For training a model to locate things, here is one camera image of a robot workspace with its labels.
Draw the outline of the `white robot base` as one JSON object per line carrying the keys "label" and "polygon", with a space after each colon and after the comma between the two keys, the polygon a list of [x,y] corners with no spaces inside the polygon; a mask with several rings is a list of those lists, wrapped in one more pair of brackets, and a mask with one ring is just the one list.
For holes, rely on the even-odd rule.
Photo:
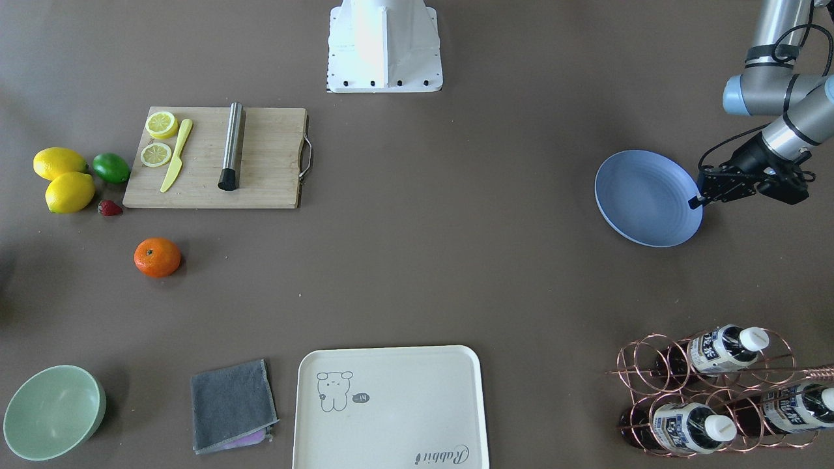
{"label": "white robot base", "polygon": [[328,18],[328,92],[443,88],[438,16],[425,2],[343,1]]}

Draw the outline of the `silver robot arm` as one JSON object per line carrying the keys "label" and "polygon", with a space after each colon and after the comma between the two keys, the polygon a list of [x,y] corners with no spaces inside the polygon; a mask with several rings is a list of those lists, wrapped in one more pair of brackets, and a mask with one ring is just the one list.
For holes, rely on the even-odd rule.
{"label": "silver robot arm", "polygon": [[698,193],[691,210],[760,193],[795,205],[809,196],[816,176],[801,165],[833,134],[832,56],[821,74],[796,74],[794,65],[811,30],[828,41],[832,33],[813,22],[816,9],[832,12],[831,1],[766,1],[744,71],[723,93],[730,115],[773,115],[749,130],[748,142],[717,166],[698,163]]}

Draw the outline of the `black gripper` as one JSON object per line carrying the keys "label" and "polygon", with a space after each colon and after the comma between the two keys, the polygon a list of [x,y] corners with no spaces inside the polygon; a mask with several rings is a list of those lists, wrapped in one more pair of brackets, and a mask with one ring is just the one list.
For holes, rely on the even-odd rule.
{"label": "black gripper", "polygon": [[801,148],[795,160],[784,160],[766,146],[759,133],[736,149],[728,161],[718,166],[703,164],[707,155],[718,148],[720,145],[705,152],[698,163],[698,195],[688,200],[691,210],[757,193],[788,205],[809,197],[812,172],[801,168],[811,157],[809,149]]}

